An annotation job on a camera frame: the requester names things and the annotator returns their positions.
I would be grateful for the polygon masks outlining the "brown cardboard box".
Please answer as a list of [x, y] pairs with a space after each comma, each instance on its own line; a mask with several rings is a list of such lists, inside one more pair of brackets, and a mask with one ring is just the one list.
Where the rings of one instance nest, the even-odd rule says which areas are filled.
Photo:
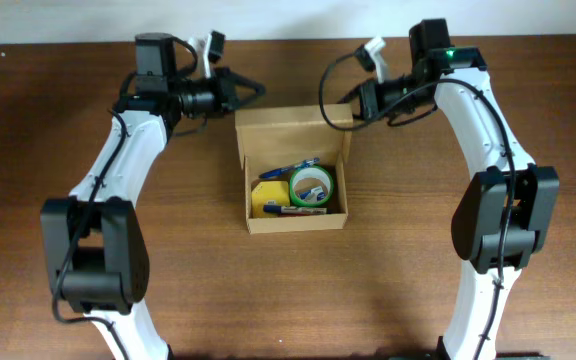
[[[241, 110], [235, 114], [235, 127], [244, 171], [245, 219], [251, 234], [344, 227], [349, 215], [345, 183], [349, 132], [329, 127], [317, 106]], [[327, 214], [271, 218], [253, 214], [251, 192], [261, 181], [260, 174], [315, 157], [332, 177], [331, 199], [325, 204]]]

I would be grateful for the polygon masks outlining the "blue ballpoint pen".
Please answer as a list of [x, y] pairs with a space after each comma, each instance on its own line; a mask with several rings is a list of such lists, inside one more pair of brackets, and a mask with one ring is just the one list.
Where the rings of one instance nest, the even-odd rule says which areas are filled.
[[288, 165], [288, 166], [284, 166], [284, 167], [280, 167], [280, 168], [276, 168], [276, 169], [264, 172], [264, 173], [259, 175], [259, 179], [276, 178], [276, 177], [279, 177], [283, 174], [286, 174], [286, 173], [289, 173], [292, 171], [301, 170], [304, 168], [311, 167], [313, 165], [318, 164], [319, 162], [320, 162], [319, 157], [314, 157], [311, 159], [305, 159], [303, 161], [300, 161], [300, 162], [292, 164], [292, 165]]

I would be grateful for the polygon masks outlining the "green tape roll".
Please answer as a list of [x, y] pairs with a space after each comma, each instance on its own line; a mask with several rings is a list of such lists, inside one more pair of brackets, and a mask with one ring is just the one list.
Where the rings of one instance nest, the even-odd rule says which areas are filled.
[[[322, 186], [326, 193], [326, 198], [323, 201], [307, 203], [299, 199], [299, 193], [317, 186]], [[296, 170], [289, 180], [291, 203], [299, 207], [323, 207], [331, 199], [334, 189], [335, 183], [332, 175], [323, 167], [316, 165]]]

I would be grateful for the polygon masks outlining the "yellow spiral notepad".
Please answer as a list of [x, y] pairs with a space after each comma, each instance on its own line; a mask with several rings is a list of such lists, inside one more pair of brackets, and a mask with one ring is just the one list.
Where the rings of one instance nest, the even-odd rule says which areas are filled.
[[276, 214], [263, 210], [265, 205], [290, 206], [289, 184], [287, 181], [261, 181], [251, 192], [253, 218], [272, 218]]

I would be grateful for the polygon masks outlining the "white blue staples box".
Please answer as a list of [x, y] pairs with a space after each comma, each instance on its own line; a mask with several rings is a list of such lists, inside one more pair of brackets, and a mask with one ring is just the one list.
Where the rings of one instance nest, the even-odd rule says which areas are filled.
[[322, 186], [313, 187], [298, 194], [299, 199], [307, 203], [321, 202], [326, 198], [326, 193]]

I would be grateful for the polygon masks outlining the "blue white board marker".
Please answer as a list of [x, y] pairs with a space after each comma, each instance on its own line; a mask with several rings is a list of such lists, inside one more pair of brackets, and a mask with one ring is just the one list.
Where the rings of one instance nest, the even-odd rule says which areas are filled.
[[274, 204], [264, 205], [263, 211], [265, 213], [271, 213], [271, 214], [297, 215], [297, 216], [326, 215], [328, 213], [328, 210], [326, 208], [281, 206]]

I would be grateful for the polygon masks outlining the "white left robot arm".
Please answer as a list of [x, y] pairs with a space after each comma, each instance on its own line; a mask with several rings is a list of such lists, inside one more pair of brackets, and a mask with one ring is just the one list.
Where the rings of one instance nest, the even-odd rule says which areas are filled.
[[40, 211], [53, 318], [92, 323], [117, 359], [170, 359], [145, 294], [150, 263], [136, 205], [148, 173], [182, 118], [234, 113], [262, 84], [218, 66], [224, 34], [187, 41], [135, 37], [136, 68], [110, 109], [111, 129], [94, 164], [63, 198]]

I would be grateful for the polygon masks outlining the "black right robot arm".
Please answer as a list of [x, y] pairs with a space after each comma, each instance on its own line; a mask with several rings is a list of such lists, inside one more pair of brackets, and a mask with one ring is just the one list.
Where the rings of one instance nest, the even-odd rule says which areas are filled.
[[421, 106], [441, 111], [455, 134], [470, 183], [451, 220], [461, 260], [455, 309], [438, 339], [437, 359], [494, 359], [496, 337], [510, 291], [545, 243], [559, 191], [551, 166], [540, 166], [510, 129], [495, 99], [480, 50], [452, 44], [443, 19], [409, 31], [412, 70], [393, 79], [371, 39], [353, 52], [368, 72], [357, 88], [365, 123], [411, 115]]

